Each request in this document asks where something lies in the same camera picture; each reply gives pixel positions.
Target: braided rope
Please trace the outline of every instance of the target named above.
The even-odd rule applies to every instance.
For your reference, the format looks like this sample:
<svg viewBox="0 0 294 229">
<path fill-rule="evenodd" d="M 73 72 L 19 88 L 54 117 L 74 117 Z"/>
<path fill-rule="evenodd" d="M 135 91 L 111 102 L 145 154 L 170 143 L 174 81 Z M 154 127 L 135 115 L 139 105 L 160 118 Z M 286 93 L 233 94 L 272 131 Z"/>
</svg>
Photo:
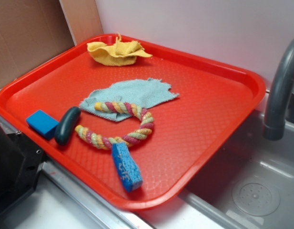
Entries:
<svg viewBox="0 0 294 229">
<path fill-rule="evenodd" d="M 126 113 L 131 116 L 137 117 L 141 124 L 139 129 L 123 136 L 123 137 L 104 137 L 102 135 L 98 135 L 93 131 L 89 130 L 82 125 L 78 125 L 75 128 L 75 132 L 79 135 L 79 137 L 89 143 L 90 145 L 98 148 L 98 149 L 111 149 L 113 144 L 124 142 L 127 147 L 131 147 L 140 143 L 141 140 L 147 138 L 148 135 L 152 133 L 152 129 L 154 127 L 153 117 L 150 112 L 145 108 L 141 108 L 136 104 L 130 103 L 122 103 L 122 102 L 105 102 L 95 103 L 95 110 L 102 111 L 106 113 Z"/>
</svg>

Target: stainless steel sink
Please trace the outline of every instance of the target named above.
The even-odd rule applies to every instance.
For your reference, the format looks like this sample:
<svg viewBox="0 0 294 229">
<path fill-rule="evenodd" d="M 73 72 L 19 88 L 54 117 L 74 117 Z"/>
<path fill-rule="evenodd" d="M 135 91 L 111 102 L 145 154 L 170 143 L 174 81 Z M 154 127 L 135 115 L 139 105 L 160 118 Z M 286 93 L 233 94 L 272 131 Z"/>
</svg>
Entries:
<svg viewBox="0 0 294 229">
<path fill-rule="evenodd" d="M 287 122 L 283 139 L 269 141 L 262 118 L 254 111 L 186 189 L 227 227 L 294 229 L 294 124 Z"/>
</svg>

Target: blue block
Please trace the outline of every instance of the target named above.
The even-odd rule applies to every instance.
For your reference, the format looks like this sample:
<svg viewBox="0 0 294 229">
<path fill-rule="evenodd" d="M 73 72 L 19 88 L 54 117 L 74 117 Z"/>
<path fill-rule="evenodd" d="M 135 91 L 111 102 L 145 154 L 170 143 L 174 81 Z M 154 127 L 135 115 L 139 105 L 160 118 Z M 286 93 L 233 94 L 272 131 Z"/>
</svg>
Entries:
<svg viewBox="0 0 294 229">
<path fill-rule="evenodd" d="M 131 192 L 142 186 L 141 172 L 124 142 L 113 144 L 112 156 L 123 187 Z"/>
<path fill-rule="evenodd" d="M 55 130 L 59 122 L 50 117 L 45 112 L 38 110 L 26 119 L 28 125 L 37 131 L 47 140 L 50 140 L 55 135 Z"/>
</svg>

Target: drain cover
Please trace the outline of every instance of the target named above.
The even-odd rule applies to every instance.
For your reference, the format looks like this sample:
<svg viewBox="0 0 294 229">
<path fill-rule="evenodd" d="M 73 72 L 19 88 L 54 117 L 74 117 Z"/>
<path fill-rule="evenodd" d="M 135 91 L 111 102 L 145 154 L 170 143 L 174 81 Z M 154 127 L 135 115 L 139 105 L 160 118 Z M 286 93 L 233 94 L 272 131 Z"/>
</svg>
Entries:
<svg viewBox="0 0 294 229">
<path fill-rule="evenodd" d="M 274 186 L 261 178 L 250 177 L 234 186 L 233 201 L 244 213 L 266 216 L 278 208 L 280 197 Z"/>
</svg>

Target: faucet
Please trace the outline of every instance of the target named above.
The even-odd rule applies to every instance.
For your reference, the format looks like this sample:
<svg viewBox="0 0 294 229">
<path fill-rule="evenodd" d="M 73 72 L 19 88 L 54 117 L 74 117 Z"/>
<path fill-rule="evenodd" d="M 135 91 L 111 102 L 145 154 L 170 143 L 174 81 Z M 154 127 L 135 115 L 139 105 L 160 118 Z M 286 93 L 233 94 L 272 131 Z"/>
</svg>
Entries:
<svg viewBox="0 0 294 229">
<path fill-rule="evenodd" d="M 281 139 L 285 120 L 294 123 L 294 39 L 285 50 L 273 80 L 263 120 L 264 138 Z"/>
</svg>

